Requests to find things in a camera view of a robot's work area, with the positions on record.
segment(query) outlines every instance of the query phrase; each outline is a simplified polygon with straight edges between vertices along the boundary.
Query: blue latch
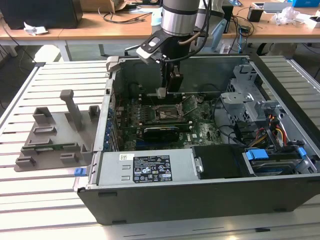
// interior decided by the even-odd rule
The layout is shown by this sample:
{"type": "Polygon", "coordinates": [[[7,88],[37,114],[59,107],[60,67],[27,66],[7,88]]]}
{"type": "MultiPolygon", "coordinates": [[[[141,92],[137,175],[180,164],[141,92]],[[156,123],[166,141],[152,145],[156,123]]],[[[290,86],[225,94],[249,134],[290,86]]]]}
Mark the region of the blue latch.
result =
{"type": "Polygon", "coordinates": [[[74,170],[74,176],[75,176],[75,177],[85,177],[85,176],[87,176],[86,171],[87,171],[86,168],[77,167],[77,168],[74,170]]]}
{"type": "Polygon", "coordinates": [[[249,161],[269,158],[267,151],[264,149],[250,149],[245,154],[249,161]]]}
{"type": "Polygon", "coordinates": [[[302,159],[306,159],[307,157],[307,152],[303,147],[298,148],[298,153],[300,154],[302,159]]]}

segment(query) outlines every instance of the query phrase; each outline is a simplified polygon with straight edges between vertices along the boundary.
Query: power supply label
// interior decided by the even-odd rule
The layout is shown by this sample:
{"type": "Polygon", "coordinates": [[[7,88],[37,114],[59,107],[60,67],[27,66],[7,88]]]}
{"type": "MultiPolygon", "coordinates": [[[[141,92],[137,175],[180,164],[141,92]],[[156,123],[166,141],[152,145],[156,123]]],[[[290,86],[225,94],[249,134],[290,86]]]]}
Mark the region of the power supply label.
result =
{"type": "Polygon", "coordinates": [[[134,157],[133,181],[136,184],[172,181],[170,156],[134,157]]]}

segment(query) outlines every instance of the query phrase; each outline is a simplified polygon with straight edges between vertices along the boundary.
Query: metal work table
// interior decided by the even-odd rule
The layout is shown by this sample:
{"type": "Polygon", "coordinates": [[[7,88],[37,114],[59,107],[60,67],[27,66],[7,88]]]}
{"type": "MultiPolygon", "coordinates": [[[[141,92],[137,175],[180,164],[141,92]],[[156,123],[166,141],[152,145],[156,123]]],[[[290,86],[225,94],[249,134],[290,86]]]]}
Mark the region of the metal work table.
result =
{"type": "MultiPolygon", "coordinates": [[[[310,85],[312,78],[293,61],[263,60],[309,116],[319,119],[315,108],[320,97],[310,85]]],[[[74,168],[15,172],[13,166],[33,126],[35,108],[66,111],[59,98],[63,89],[74,90],[80,110],[101,105],[106,79],[105,61],[47,63],[35,67],[26,79],[0,119],[0,239],[319,239],[320,195],[287,213],[101,226],[74,192],[87,181],[87,177],[74,177],[74,168]]],[[[152,196],[146,200],[157,201],[152,196]]]]}

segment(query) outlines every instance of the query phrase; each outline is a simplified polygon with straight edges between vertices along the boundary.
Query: computer case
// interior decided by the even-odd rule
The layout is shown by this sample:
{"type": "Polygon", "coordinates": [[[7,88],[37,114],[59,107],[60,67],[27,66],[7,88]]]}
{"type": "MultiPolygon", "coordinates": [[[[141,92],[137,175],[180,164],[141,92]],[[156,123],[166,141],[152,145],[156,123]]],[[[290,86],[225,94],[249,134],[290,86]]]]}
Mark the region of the computer case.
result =
{"type": "Polygon", "coordinates": [[[1,0],[0,10],[10,29],[28,25],[75,29],[83,16],[80,0],[1,0]]]}

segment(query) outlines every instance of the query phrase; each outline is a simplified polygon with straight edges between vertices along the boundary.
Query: wooden desk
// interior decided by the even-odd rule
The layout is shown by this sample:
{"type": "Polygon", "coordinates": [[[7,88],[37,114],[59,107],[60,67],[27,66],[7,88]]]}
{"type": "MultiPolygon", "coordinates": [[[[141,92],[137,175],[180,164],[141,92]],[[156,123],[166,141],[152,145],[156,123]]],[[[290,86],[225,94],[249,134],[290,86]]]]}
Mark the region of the wooden desk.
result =
{"type": "MultiPolygon", "coordinates": [[[[117,13],[113,21],[126,21],[139,14],[117,13]]],[[[98,13],[84,13],[78,28],[63,29],[60,40],[97,40],[97,39],[146,39],[151,35],[151,15],[142,17],[143,22],[135,24],[116,24],[105,21],[98,13]]]]}
{"type": "MultiPolygon", "coordinates": [[[[236,16],[242,8],[249,7],[253,0],[241,0],[243,7],[234,7],[233,14],[236,16]]],[[[319,9],[295,8],[297,11],[305,14],[315,14],[319,9]]],[[[140,14],[117,13],[113,16],[115,21],[124,21],[140,14]]],[[[248,9],[239,12],[238,16],[246,18],[248,9]]],[[[309,29],[304,24],[297,22],[296,26],[292,24],[276,26],[270,21],[273,14],[263,13],[260,22],[253,23],[255,27],[254,34],[247,40],[248,43],[318,43],[320,42],[320,28],[309,29]]],[[[49,34],[31,36],[23,30],[6,29],[20,45],[46,45],[53,44],[59,47],[64,61],[71,61],[71,55],[68,45],[99,45],[101,55],[104,54],[103,44],[132,44],[142,43],[152,32],[151,16],[144,17],[144,22],[135,24],[115,24],[104,21],[98,13],[84,13],[78,28],[76,29],[49,29],[49,34]]],[[[250,26],[242,19],[239,23],[250,26]]],[[[229,32],[222,36],[226,45],[230,45],[236,37],[236,28],[230,24],[229,32]]],[[[0,27],[0,44],[4,46],[15,46],[5,31],[0,27]]]]}
{"type": "MultiPolygon", "coordinates": [[[[49,33],[32,36],[27,34],[23,29],[11,30],[4,19],[1,20],[1,24],[4,25],[7,32],[19,41],[41,41],[41,40],[58,40],[59,34],[62,32],[62,28],[49,29],[49,33]]],[[[5,32],[2,26],[0,26],[0,40],[11,40],[8,34],[5,32]]]]}
{"type": "MultiPolygon", "coordinates": [[[[241,0],[242,7],[234,7],[233,15],[237,16],[239,10],[249,7],[252,5],[253,0],[241,0]]],[[[294,8],[302,14],[314,15],[319,7],[297,7],[294,8]]],[[[247,18],[249,9],[241,10],[238,16],[247,18]]],[[[287,24],[277,26],[275,23],[271,22],[273,13],[263,13],[260,22],[253,22],[254,33],[248,38],[249,43],[304,43],[304,42],[319,42],[320,40],[320,28],[310,29],[305,24],[296,22],[296,25],[287,24]]],[[[245,20],[238,18],[239,23],[245,26],[250,26],[251,24],[245,20]]],[[[234,39],[236,36],[236,27],[233,23],[230,23],[229,31],[227,34],[223,35],[224,39],[234,39]]]]}

